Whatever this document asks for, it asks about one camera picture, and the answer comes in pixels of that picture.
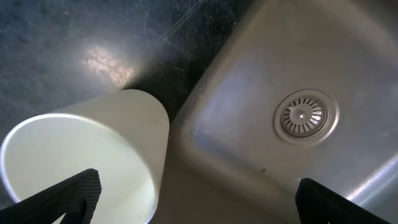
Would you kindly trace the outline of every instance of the white plastic cup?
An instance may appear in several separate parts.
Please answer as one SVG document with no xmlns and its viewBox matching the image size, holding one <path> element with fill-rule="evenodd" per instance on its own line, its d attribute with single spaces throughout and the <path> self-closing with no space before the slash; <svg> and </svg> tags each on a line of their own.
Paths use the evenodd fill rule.
<svg viewBox="0 0 398 224">
<path fill-rule="evenodd" d="M 18 124 L 1 146 L 1 178 L 20 202 L 94 168 L 103 189 L 91 223 L 147 223 L 157 207 L 168 134 L 158 100 L 122 90 Z"/>
</svg>

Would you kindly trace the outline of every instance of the white cylinder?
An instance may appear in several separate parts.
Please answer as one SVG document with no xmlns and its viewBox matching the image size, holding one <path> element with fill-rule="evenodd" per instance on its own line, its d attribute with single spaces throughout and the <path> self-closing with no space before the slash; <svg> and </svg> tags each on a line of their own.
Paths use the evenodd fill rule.
<svg viewBox="0 0 398 224">
<path fill-rule="evenodd" d="M 147 223 L 159 198 L 168 134 L 158 100 L 122 90 L 18 124 L 1 146 L 1 178 L 19 202 L 94 168 L 103 189 L 91 223 Z"/>
</svg>

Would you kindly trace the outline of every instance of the sink basin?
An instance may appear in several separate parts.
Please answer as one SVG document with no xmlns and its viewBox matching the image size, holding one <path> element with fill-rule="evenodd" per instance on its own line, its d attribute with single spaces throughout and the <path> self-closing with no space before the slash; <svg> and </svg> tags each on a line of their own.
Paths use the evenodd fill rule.
<svg viewBox="0 0 398 224">
<path fill-rule="evenodd" d="M 173 122 L 170 153 L 279 223 L 300 223 L 304 177 L 398 223 L 395 21 L 381 2 L 253 3 Z M 301 90 L 333 102 L 326 132 L 279 127 Z"/>
</svg>

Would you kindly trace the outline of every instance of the black stone countertop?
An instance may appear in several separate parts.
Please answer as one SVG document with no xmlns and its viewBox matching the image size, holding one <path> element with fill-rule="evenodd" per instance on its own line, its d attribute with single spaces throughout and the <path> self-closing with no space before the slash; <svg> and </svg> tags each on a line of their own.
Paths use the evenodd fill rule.
<svg viewBox="0 0 398 224">
<path fill-rule="evenodd" d="M 251 1 L 0 1 L 0 139 L 32 116 L 118 91 L 173 120 Z M 12 202 L 0 184 L 0 209 Z"/>
</svg>

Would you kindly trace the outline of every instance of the cup rim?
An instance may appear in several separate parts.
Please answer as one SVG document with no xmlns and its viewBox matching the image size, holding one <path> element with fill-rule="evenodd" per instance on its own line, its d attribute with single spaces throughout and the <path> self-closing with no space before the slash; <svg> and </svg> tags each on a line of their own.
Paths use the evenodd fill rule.
<svg viewBox="0 0 398 224">
<path fill-rule="evenodd" d="M 130 145 L 131 148 L 135 148 L 135 146 L 133 146 L 127 139 L 125 139 L 122 135 L 118 134 L 115 130 L 113 130 L 112 128 L 99 123 L 91 118 L 87 118 L 84 116 L 80 116 L 80 115 L 75 115 L 75 114 L 69 114 L 69 113 L 48 113 L 48 114 L 42 114 L 42 115 L 37 115 L 34 116 L 32 118 L 26 119 L 24 121 L 22 121 L 21 123 L 17 124 L 17 126 L 15 126 L 14 128 L 11 129 L 11 131 L 6 135 L 6 137 L 4 138 L 3 142 L 1 143 L 0 146 L 0 178 L 3 181 L 3 184 L 6 188 L 7 193 L 10 195 L 10 197 L 12 198 L 12 200 L 15 203 L 20 202 L 21 200 L 18 198 L 18 196 L 16 195 L 16 193 L 13 191 L 11 184 L 7 178 L 7 174 L 6 174 L 6 166 L 5 166 L 5 160 L 6 160 L 6 149 L 7 149 L 7 145 L 9 144 L 10 140 L 12 139 L 12 137 L 15 135 L 15 133 L 18 132 L 18 130 L 20 130 L 22 127 L 24 127 L 25 125 L 32 123 L 34 121 L 38 121 L 41 119 L 48 119 L 48 118 L 69 118 L 69 119 L 77 119 L 83 122 L 87 122 L 89 124 L 92 125 L 96 125 L 100 128 L 103 128 L 107 131 L 112 132 L 113 134 L 121 137 L 123 140 L 125 140 L 126 144 Z M 150 175 L 151 181 L 153 183 L 154 186 L 154 190 L 155 190 L 155 199 L 154 199 L 154 206 L 152 208 L 152 211 L 150 212 L 147 220 L 144 223 L 149 223 L 149 221 L 152 219 L 152 217 L 155 214 L 156 208 L 157 208 L 157 204 L 159 202 L 159 186 L 156 184 L 155 178 L 154 178 L 154 174 L 150 168 L 150 166 L 148 166 L 148 163 L 142 158 L 142 156 L 140 155 L 139 151 L 135 151 L 135 153 L 137 154 L 137 156 L 139 157 L 139 159 L 143 162 L 143 164 L 145 165 L 145 167 L 148 170 L 148 173 Z"/>
</svg>

